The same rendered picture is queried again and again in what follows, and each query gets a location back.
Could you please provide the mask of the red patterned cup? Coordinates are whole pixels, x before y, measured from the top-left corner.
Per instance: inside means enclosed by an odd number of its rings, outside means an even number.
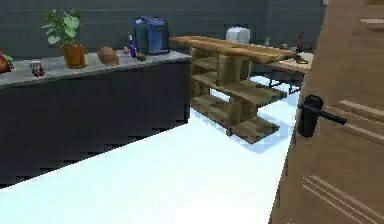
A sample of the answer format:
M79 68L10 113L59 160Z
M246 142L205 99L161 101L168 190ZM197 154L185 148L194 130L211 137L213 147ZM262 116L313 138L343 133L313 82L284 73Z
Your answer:
M40 61L38 60L30 61L29 66L34 76L40 77L45 75L44 68Z

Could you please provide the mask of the wooden open shelf unit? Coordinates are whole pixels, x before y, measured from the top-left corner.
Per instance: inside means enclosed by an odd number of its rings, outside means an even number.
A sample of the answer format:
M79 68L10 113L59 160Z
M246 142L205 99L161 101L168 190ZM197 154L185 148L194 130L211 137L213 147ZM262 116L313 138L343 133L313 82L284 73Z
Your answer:
M261 45L203 36L171 37L190 52L190 106L249 144L279 130L257 115L258 109L287 96L283 91L250 79L254 64L268 65L293 55Z

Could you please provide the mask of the red round object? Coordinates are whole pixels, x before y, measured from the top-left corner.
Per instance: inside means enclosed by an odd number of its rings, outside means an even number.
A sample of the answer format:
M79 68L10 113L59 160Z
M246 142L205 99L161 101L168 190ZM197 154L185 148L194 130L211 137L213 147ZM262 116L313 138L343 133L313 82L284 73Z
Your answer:
M13 58L0 50L0 74L11 72L14 69Z

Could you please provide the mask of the dark counter cabinet marble top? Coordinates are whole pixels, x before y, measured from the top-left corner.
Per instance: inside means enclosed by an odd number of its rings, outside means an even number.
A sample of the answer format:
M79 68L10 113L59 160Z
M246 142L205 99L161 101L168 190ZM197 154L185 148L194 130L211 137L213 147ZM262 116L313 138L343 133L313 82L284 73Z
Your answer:
M118 58L89 53L69 69L49 57L42 77L23 60L0 74L0 189L188 122L188 55Z

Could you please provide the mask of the blue spray bottle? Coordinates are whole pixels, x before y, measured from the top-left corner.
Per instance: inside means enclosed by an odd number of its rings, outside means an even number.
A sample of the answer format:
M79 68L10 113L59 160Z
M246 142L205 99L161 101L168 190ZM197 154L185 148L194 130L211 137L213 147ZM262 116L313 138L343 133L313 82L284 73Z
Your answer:
M130 52L130 55L131 55L131 57L136 58L137 57L136 47L134 45L133 37L132 37L131 34L128 35L128 40L129 40L129 52Z

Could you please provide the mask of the brown wooden room door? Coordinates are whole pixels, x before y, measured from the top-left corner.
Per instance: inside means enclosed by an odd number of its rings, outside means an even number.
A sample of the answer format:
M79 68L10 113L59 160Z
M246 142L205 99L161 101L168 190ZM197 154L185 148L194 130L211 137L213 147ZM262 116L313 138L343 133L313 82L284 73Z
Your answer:
M384 0L330 0L299 104L320 96L314 135L297 132L268 224L384 224Z

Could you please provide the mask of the blue toaster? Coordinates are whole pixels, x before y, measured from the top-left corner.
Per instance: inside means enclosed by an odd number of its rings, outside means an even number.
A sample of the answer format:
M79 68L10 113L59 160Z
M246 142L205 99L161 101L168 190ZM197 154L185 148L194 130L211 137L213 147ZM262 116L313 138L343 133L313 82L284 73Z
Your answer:
M134 41L139 53L145 55L168 54L169 27L157 16L140 16L132 20Z

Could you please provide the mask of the white box appliance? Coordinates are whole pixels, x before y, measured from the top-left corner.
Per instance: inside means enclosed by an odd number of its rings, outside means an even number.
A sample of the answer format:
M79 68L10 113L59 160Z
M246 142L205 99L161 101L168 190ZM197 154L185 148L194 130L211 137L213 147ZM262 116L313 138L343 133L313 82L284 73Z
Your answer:
M236 43L248 44L251 31L243 27L231 27L226 32L226 39Z

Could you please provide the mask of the green plant in orange pot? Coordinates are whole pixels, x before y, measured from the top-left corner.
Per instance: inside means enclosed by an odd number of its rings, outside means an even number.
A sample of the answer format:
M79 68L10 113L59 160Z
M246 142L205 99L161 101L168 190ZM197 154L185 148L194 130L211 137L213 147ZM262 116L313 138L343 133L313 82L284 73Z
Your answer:
M49 10L45 15L47 41L57 44L63 51L68 69L81 69L87 66L85 48L78 41L77 34L81 27L80 15L73 9Z

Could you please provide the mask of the wooden table with black legs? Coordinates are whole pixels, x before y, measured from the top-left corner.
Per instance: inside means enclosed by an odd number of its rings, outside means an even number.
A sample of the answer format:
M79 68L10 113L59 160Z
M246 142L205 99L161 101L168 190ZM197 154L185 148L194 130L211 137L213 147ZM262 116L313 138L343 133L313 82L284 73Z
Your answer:
M289 85L289 94L299 92L303 82L304 75L311 69L312 59L314 54L302 52L299 53L307 64L298 64L294 58L274 62L269 65L271 73L267 75L270 79L269 86L275 87L281 84Z

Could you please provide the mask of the brown bread loaf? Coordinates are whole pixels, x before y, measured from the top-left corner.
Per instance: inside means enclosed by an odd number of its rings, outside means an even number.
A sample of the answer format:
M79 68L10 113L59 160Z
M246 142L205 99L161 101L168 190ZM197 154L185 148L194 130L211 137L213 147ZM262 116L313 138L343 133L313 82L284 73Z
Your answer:
M101 47L98 50L98 58L104 65L118 65L119 57L117 52L110 47Z

